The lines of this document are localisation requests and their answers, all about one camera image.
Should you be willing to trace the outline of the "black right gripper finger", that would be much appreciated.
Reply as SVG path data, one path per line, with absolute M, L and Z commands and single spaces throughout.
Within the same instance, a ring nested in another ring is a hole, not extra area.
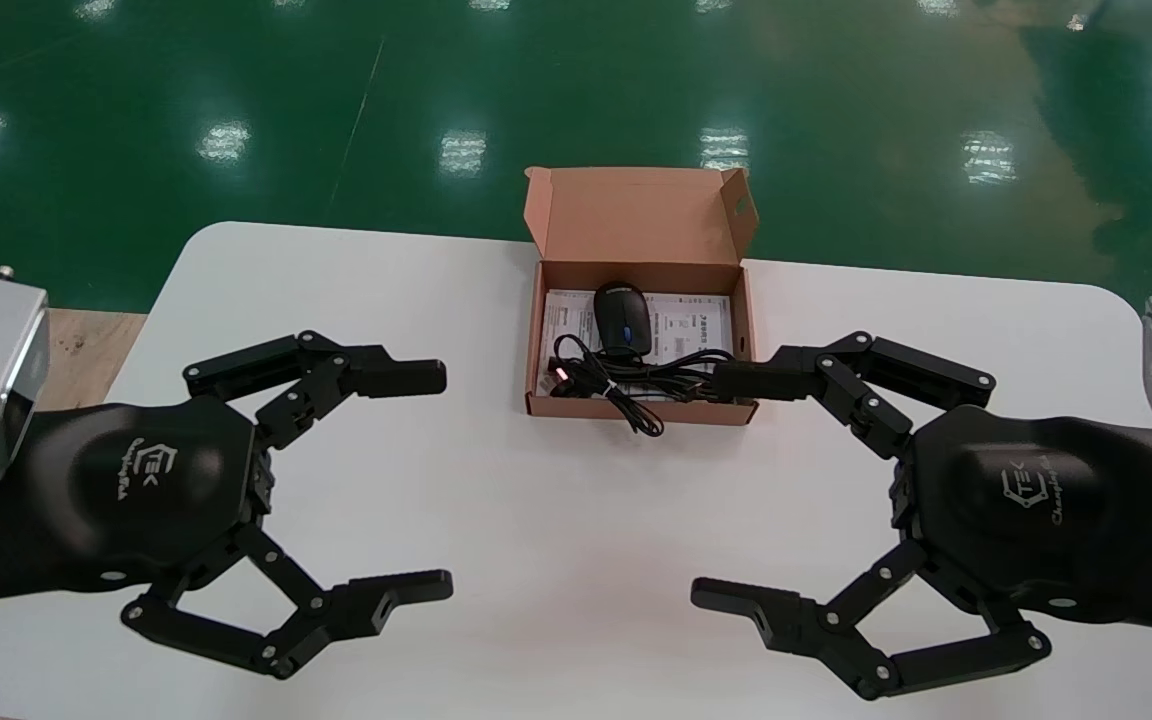
M 713 384 L 721 397 L 783 402 L 813 397 L 882 460 L 905 450 L 914 423 L 878 388 L 950 411 L 960 406 L 986 407 L 996 387 L 995 378 L 982 370 L 867 332 L 828 346 L 783 344 L 764 363 L 722 363 L 714 370 Z

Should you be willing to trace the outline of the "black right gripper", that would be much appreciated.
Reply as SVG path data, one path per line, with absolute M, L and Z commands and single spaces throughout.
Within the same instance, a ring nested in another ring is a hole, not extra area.
M 890 500 L 902 541 L 829 602 L 702 577 L 692 605 L 750 619 L 764 647 L 823 662 L 865 702 L 1047 659 L 1048 638 L 1020 611 L 1152 628 L 1151 429 L 956 407 L 911 437 Z M 916 575 L 990 632 L 896 655 L 874 647 L 861 620 Z

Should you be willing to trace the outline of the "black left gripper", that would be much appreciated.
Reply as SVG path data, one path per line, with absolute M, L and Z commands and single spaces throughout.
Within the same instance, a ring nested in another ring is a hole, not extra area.
M 444 569 L 321 588 L 260 526 L 243 526 L 271 509 L 265 448 L 285 450 L 347 397 L 439 395 L 442 361 L 396 361 L 380 344 L 303 331 L 188 365 L 184 382 L 194 397 L 179 406 L 35 416 L 0 479 L 0 600 L 151 583 L 124 607 L 132 632 L 279 680 L 332 643 L 376 637 L 397 607 L 448 600 Z M 223 404 L 279 386 L 255 425 Z M 179 609 L 242 559 L 293 602 L 283 624 L 251 632 Z

